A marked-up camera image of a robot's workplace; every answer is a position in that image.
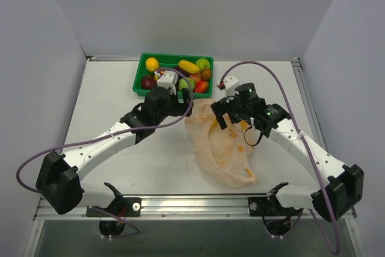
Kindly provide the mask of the green pear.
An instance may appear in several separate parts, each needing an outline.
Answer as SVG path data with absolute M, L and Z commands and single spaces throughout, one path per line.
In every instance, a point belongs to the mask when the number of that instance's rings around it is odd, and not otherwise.
M 195 87 L 196 87 L 196 84 L 191 78 L 187 78 L 187 79 L 181 78 L 178 85 L 179 91 L 182 91 L 183 89 L 190 89 L 190 88 L 194 90 Z

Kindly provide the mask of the brown kiwi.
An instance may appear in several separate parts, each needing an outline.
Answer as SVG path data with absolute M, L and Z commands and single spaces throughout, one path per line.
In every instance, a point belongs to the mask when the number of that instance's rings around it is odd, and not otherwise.
M 209 81 L 212 77 L 212 71 L 209 68 L 204 68 L 201 72 L 201 80 Z

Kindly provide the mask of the orange translucent plastic bag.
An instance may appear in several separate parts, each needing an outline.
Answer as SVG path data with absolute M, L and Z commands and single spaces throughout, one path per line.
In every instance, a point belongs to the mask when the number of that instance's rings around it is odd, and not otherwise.
M 218 182 L 229 188 L 241 188 L 257 182 L 249 164 L 257 141 L 246 121 L 232 124 L 224 115 L 227 128 L 222 130 L 212 111 L 212 99 L 194 101 L 192 113 L 185 118 L 186 130 L 194 143 L 197 164 Z

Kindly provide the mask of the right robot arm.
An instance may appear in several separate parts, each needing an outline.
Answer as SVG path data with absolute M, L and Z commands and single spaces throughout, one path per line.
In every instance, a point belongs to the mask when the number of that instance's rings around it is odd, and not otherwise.
M 274 141 L 299 162 L 318 188 L 281 183 L 267 193 L 267 207 L 273 214 L 287 208 L 311 209 L 329 222 L 340 219 L 361 199 L 364 172 L 333 157 L 301 129 L 294 117 L 278 104 L 267 104 L 256 93 L 254 84 L 240 84 L 236 78 L 222 81 L 218 88 L 225 96 L 211 105 L 221 129 L 245 121 L 261 137 Z

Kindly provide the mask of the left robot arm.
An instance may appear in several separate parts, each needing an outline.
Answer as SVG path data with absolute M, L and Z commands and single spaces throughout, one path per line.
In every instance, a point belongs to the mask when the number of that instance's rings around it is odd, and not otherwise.
M 82 180 L 97 166 L 123 149 L 152 135 L 167 117 L 190 116 L 193 102 L 190 90 L 182 90 L 183 101 L 170 89 L 156 87 L 109 130 L 75 149 L 58 154 L 49 152 L 43 159 L 36 181 L 36 189 L 54 210 L 63 215 L 82 201 L 96 206 L 107 215 L 116 215 L 123 207 L 123 195 L 112 184 L 107 194 L 86 192 Z

